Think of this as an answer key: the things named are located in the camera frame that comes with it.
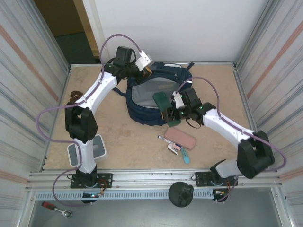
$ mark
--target navy backpack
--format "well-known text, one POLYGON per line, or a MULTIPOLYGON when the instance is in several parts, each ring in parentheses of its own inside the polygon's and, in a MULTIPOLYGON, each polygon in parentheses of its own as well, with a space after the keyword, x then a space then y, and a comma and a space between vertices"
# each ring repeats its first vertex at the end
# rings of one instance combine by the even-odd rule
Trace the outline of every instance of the navy backpack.
MULTIPOLYGON (((154 102, 152 96, 156 92, 164 91, 171 100, 171 95, 177 88, 192 75, 189 69, 194 65, 190 63, 187 68, 177 64, 156 62, 150 69, 152 74, 140 83, 135 78, 127 81, 126 93, 118 88, 113 90, 126 97, 126 105, 129 116, 136 122, 147 125, 164 125, 166 122, 154 102)), ((181 90, 192 86, 192 82, 186 83, 181 90)))

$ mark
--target corrugated metal wall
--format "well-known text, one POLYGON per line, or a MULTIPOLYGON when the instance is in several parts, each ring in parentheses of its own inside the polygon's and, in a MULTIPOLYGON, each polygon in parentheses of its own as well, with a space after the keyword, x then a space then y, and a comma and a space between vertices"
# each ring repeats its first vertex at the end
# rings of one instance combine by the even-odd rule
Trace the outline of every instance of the corrugated metal wall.
MULTIPOLYGON (((35 117, 58 105, 69 69, 30 0, 0 2, 0 226, 16 224, 30 171, 39 171, 47 141, 35 117)), ((55 112, 41 118, 49 134, 55 112)))
POLYGON ((286 153, 281 178, 303 226, 303 1, 275 1, 260 27, 238 73, 257 128, 286 153))

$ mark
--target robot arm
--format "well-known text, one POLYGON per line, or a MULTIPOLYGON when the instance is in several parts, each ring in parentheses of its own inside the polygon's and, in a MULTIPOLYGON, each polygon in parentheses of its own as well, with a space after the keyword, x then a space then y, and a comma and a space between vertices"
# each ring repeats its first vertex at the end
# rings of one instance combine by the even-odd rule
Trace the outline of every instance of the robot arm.
POLYGON ((166 122, 192 119, 200 125, 215 130, 238 149, 237 159, 223 160, 211 168, 214 180, 234 175, 244 175, 251 179, 275 162, 270 146, 244 134, 244 132, 253 134, 268 141, 263 131, 254 132, 238 125, 223 114, 219 116, 214 105, 202 104, 193 88, 185 89, 180 93, 174 92, 172 99, 175 107, 168 108, 162 113, 166 122))
POLYGON ((93 179, 91 175, 96 171, 93 139, 98 130, 94 118, 97 108, 122 79, 135 77, 140 81, 151 74, 150 69, 147 68, 147 65, 152 63, 150 56, 141 51, 140 58, 131 62, 133 52, 130 48, 119 46, 113 63, 105 64, 103 77, 100 73, 89 90, 75 102, 80 104, 65 109, 65 128, 70 133, 70 137, 80 145, 82 151, 82 165, 78 170, 78 175, 83 176, 81 181, 85 181, 84 184, 87 186, 95 184, 95 180, 91 180, 93 179))

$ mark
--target gray floor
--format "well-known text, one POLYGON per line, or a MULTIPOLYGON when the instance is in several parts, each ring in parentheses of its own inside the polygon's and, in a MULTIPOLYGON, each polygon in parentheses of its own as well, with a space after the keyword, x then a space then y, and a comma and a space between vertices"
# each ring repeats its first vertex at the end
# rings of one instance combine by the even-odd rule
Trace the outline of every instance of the gray floor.
POLYGON ((70 65, 96 63, 84 32, 57 36, 55 39, 70 65))
POLYGON ((196 199, 186 208, 173 206, 169 200, 97 201, 93 206, 64 208, 62 214, 41 207, 36 202, 32 227, 279 227, 272 194, 266 189, 236 189, 225 204, 196 199))

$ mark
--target black round object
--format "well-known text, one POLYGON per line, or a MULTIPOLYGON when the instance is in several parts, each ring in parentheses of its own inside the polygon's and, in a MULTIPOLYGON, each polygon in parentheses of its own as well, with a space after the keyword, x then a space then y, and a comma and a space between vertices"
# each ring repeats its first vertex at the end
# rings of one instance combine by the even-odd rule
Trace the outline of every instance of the black round object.
POLYGON ((186 207, 193 200, 194 187, 184 182, 175 182, 169 189, 169 200, 177 207, 186 207))

